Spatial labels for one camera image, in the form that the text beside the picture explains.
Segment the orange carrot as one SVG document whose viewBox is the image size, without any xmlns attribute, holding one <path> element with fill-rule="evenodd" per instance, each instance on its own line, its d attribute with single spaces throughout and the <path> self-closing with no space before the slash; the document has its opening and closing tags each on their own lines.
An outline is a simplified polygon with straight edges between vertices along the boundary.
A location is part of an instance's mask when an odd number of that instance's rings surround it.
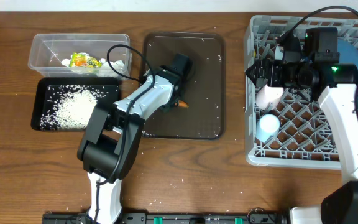
<svg viewBox="0 0 358 224">
<path fill-rule="evenodd" d="M 174 106 L 179 108 L 189 108 L 189 105 L 183 100 L 178 100 L 177 102 L 175 102 Z"/>
</svg>

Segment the light blue bowl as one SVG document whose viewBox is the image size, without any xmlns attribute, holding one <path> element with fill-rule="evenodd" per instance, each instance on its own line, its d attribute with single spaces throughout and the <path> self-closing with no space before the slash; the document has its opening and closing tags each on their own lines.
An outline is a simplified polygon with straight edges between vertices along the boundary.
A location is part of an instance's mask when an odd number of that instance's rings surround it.
<svg viewBox="0 0 358 224">
<path fill-rule="evenodd" d="M 274 55 L 274 59 L 275 60 L 282 60 L 283 59 L 283 54 L 284 54 L 284 49 L 282 46 L 277 45 L 275 47 L 275 55 Z"/>
</svg>

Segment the pink plastic cup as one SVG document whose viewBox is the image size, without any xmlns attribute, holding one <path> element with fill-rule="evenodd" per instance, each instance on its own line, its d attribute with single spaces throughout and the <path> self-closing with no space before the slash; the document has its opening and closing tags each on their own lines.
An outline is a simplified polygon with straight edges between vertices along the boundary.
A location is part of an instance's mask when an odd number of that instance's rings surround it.
<svg viewBox="0 0 358 224">
<path fill-rule="evenodd" d="M 271 105 L 271 109 L 274 109 L 280 102 L 283 92 L 284 88 L 282 87 L 270 87 L 265 85 L 256 94 L 255 104 L 262 110 L 268 108 L 269 105 Z"/>
</svg>

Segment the light blue plastic cup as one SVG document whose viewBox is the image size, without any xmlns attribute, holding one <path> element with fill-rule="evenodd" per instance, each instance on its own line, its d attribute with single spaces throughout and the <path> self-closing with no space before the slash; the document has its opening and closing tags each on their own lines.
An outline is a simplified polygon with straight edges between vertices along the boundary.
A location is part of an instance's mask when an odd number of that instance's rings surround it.
<svg viewBox="0 0 358 224">
<path fill-rule="evenodd" d="M 280 129 L 280 120 L 273 114 L 263 115 L 256 124 L 256 138 L 261 142 L 267 142 L 276 137 Z"/>
</svg>

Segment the dark blue plate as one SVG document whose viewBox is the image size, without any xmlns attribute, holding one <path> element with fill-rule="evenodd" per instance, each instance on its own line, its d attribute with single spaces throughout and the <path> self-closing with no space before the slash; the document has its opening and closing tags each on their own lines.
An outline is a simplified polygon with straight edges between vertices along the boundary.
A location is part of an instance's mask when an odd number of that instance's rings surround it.
<svg viewBox="0 0 358 224">
<path fill-rule="evenodd" d="M 340 53 L 339 63 L 354 64 L 358 69 L 358 50 L 345 40 L 337 40 L 337 51 Z"/>
</svg>

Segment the yellow snack wrapper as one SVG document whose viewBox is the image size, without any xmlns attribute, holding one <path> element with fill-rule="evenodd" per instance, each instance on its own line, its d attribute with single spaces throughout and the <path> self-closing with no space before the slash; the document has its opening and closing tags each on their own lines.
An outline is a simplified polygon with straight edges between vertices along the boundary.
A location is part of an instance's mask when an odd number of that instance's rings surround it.
<svg viewBox="0 0 358 224">
<path fill-rule="evenodd" d="M 68 64 L 69 67 L 99 68 L 101 62 L 85 53 L 74 52 Z"/>
</svg>

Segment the white rice grains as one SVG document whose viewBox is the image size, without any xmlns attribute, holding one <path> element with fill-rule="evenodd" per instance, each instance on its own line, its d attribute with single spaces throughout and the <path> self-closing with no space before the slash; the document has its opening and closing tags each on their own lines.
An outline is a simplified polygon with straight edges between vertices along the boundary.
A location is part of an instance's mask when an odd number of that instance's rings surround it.
<svg viewBox="0 0 358 224">
<path fill-rule="evenodd" d="M 40 117 L 41 130 L 85 129 L 94 107 L 108 93 L 101 85 L 48 86 Z"/>
</svg>

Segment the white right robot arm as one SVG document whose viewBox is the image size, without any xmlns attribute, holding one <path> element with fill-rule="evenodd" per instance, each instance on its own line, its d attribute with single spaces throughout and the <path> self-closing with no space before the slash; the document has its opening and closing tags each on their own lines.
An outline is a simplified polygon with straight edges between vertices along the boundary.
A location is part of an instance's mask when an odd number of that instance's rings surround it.
<svg viewBox="0 0 358 224">
<path fill-rule="evenodd" d="M 245 70 L 257 87 L 310 89 L 331 128 L 343 185 L 320 205 L 294 207 L 288 223 L 358 223 L 358 68 L 342 63 L 335 27 L 310 28 L 305 43 L 277 37 L 281 59 L 258 59 Z"/>
</svg>

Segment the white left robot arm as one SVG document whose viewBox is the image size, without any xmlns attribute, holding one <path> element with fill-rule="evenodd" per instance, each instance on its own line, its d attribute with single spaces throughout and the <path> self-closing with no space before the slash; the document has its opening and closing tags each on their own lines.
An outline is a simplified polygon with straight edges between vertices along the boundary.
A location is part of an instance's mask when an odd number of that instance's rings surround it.
<svg viewBox="0 0 358 224">
<path fill-rule="evenodd" d="M 174 107 L 191 70 L 162 65 L 145 74 L 145 83 L 123 100 L 96 105 L 77 151 L 91 182 L 88 223 L 116 223 L 122 212 L 122 180 L 132 168 L 147 119 Z"/>
</svg>

